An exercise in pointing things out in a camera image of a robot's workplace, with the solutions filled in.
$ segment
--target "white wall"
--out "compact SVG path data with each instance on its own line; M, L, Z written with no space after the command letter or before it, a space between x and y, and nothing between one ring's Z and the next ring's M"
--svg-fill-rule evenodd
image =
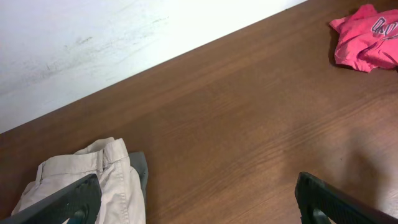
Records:
M0 0L0 133L304 0Z

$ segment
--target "brown wooden surface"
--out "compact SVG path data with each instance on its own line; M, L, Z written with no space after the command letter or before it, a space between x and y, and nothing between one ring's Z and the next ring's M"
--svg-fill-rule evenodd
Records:
M328 22L364 3L309 0L2 134L0 216L42 161L113 136L147 156L148 223L300 223L301 170L398 217L397 72L331 57Z

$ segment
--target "gray cloth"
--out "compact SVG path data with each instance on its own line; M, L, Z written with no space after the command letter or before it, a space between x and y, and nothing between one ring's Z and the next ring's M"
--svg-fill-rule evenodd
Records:
M148 182L148 165L143 152L133 152L129 154L130 165L137 171L141 183L141 190L145 203L147 202L146 187Z

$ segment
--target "beige cloth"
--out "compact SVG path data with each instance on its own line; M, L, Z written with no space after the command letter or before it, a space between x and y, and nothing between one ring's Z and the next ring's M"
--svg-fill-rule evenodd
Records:
M144 197L138 173L130 166L122 139L100 139L73 155L55 156L41 163L36 181L26 187L15 214L76 180L96 174L101 208L96 223L145 223Z

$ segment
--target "folded pink garment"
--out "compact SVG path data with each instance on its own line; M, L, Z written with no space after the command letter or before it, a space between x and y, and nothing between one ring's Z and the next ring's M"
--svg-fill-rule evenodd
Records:
M377 13L373 5L366 4L352 16L335 19L330 25L340 34L337 64L363 72L398 65L398 10Z

